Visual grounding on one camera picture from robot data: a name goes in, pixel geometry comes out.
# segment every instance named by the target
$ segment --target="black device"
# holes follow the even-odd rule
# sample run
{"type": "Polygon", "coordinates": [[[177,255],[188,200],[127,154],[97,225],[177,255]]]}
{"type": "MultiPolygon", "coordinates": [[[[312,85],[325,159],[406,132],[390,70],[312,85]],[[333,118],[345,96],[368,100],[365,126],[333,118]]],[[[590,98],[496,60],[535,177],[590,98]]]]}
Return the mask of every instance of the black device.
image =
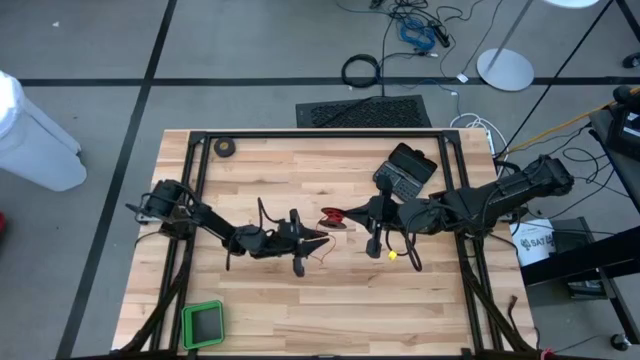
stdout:
{"type": "Polygon", "coordinates": [[[424,157],[420,150],[413,150],[405,143],[400,143],[373,174],[373,181],[381,175],[389,178],[392,192],[402,201],[409,201],[420,193],[438,165],[424,157]]]}
{"type": "Polygon", "coordinates": [[[608,107],[613,116],[607,147],[640,161],[640,93],[633,94],[628,86],[613,91],[616,104],[608,107]]]}

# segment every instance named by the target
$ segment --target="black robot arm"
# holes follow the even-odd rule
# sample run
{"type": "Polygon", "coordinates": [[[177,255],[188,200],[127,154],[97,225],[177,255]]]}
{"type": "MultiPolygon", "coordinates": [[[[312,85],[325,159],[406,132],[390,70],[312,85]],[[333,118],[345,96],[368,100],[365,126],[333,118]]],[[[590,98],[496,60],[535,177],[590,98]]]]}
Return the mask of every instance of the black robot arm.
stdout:
{"type": "Polygon", "coordinates": [[[299,277],[304,276],[302,259],[329,241],[326,232],[308,229],[300,222],[296,209],[289,212],[289,221],[272,220],[258,198],[260,224],[235,227],[216,214],[209,205],[197,200],[185,185],[174,181],[159,181],[151,193],[143,195],[140,206],[127,207],[147,217],[162,221],[160,233],[168,237],[186,240],[200,227],[222,242],[227,249],[227,270],[230,255],[242,256],[249,252],[254,259],[293,255],[293,270],[299,277]],[[276,223],[277,230],[264,230],[263,216],[276,223]]]}
{"type": "MultiPolygon", "coordinates": [[[[351,210],[324,208],[329,220],[322,224],[344,228],[342,218],[365,226],[371,234],[369,243],[380,243],[381,229],[409,234],[436,234],[465,230],[470,235],[486,235],[498,217],[537,197],[567,194],[574,179],[560,160],[540,156],[524,170],[479,188],[461,188],[431,194],[428,199],[412,199],[397,204],[391,199],[385,182],[378,181],[380,194],[351,210]]],[[[370,245],[367,243],[367,254],[370,245]]]]}
{"type": "Polygon", "coordinates": [[[461,188],[413,199],[398,209],[401,228],[409,233],[435,234],[465,230],[485,236],[498,218],[532,199],[561,196],[574,179],[560,160],[541,156],[524,170],[479,188],[461,188]]]}

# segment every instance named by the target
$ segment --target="white bucket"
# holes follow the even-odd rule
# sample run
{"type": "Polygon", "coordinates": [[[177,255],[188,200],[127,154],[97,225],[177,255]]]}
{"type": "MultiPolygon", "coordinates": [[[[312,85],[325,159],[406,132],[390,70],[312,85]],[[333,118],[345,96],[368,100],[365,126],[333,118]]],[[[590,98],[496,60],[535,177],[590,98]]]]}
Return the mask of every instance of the white bucket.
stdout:
{"type": "Polygon", "coordinates": [[[64,191],[87,178],[79,151],[78,142],[24,96],[20,83],[0,71],[0,168],[64,191]]]}

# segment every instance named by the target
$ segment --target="wooden table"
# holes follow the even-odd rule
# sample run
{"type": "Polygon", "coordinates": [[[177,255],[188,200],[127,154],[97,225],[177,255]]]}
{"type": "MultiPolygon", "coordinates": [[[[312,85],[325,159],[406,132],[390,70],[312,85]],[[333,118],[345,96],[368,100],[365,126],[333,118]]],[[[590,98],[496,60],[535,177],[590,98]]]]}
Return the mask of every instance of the wooden table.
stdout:
{"type": "MultiPolygon", "coordinates": [[[[189,133],[165,132],[154,184],[180,180],[189,133]]],[[[465,129],[460,135],[471,186],[495,180],[484,132],[465,129]]],[[[355,207],[377,194],[372,174],[400,141],[438,164],[420,196],[443,190],[436,140],[258,138],[237,139],[237,152],[229,158],[211,151],[203,200],[239,226],[257,222],[260,196],[271,217],[287,217],[290,208],[297,208],[303,224],[313,227],[322,216],[320,208],[355,207]]],[[[452,151],[449,157],[459,186],[452,151]]],[[[194,169],[199,158],[195,156],[194,169]]],[[[293,274],[291,256],[233,257],[227,272],[220,241],[198,230],[187,304],[221,300],[226,331],[222,344],[203,348],[200,354],[451,355],[473,348],[452,234],[418,237],[424,270],[417,273],[406,257],[389,260],[386,247],[380,259],[369,258],[364,250],[370,235],[360,225],[345,223],[346,231],[332,233],[336,246],[322,263],[304,261],[304,278],[293,274]]],[[[144,226],[141,235],[156,229],[157,225],[144,226]]],[[[496,234],[510,239],[506,225],[498,225],[496,234]]],[[[402,250],[404,243],[396,235],[391,245],[402,250]]],[[[114,348],[127,343],[155,307],[167,244],[167,238],[153,235],[137,246],[114,348]]],[[[317,254],[327,252],[331,244],[317,254]]],[[[484,250],[496,304],[506,314],[510,296],[519,298],[513,315],[522,336],[534,345],[533,321],[513,248],[488,237],[484,250]]],[[[479,302],[478,309],[485,348],[490,348],[479,302]]],[[[161,348],[168,344],[173,309],[168,314],[161,348]]]]}

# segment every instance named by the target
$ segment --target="green square tray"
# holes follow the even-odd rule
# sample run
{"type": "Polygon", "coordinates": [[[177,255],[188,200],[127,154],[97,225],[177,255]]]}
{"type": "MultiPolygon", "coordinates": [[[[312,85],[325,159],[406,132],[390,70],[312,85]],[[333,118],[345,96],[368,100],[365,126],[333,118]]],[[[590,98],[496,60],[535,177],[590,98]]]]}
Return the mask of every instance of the green square tray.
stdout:
{"type": "Polygon", "coordinates": [[[182,347],[185,350],[219,344],[224,340],[222,303],[218,300],[182,309],[182,347]]]}

